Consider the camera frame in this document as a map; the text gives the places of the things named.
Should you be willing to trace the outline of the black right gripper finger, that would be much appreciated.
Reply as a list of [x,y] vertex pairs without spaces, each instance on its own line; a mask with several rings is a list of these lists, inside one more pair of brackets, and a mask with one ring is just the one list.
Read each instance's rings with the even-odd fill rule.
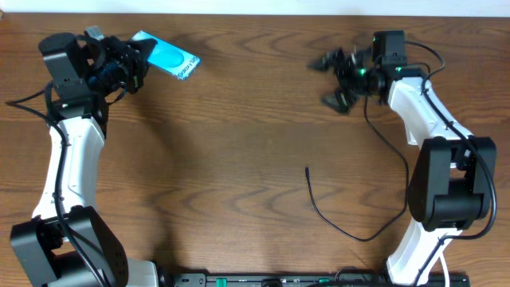
[[336,69],[337,58],[338,58],[337,53],[327,53],[323,57],[320,57],[308,63],[307,67],[315,71],[327,72],[330,69]]
[[321,102],[341,115],[348,115],[357,102],[357,96],[351,92],[336,89],[332,94],[323,96]]

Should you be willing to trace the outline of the blue Galaxy smartphone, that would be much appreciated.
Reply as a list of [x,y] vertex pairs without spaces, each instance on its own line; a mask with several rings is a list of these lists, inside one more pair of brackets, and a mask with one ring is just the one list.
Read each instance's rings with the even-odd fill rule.
[[156,45],[148,62],[179,80],[187,79],[201,64],[201,59],[198,56],[142,30],[133,35],[131,39],[133,41],[155,40]]

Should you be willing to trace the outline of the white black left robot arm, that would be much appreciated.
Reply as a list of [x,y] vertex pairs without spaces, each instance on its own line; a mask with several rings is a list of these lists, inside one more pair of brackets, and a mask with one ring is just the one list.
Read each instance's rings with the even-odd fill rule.
[[34,286],[164,286],[153,261],[127,257],[96,211],[98,163],[110,106],[136,93],[156,40],[122,41],[90,27],[39,43],[51,81],[41,118],[52,140],[49,169],[28,222],[10,244]]

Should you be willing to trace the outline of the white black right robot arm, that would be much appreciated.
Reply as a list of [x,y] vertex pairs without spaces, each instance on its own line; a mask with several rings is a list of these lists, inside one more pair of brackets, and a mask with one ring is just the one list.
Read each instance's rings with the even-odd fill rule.
[[436,96],[434,71],[424,62],[411,63],[410,41],[401,30],[374,33],[366,49],[337,49],[313,61],[310,68],[332,71],[338,88],[323,102],[347,115],[359,100],[375,97],[399,115],[408,144],[419,149],[415,165],[406,165],[404,210],[411,220],[397,249],[381,273],[354,266],[316,286],[467,286],[469,277],[443,269],[445,248],[454,241],[477,240],[469,227],[496,219],[494,183],[496,145],[463,127]]

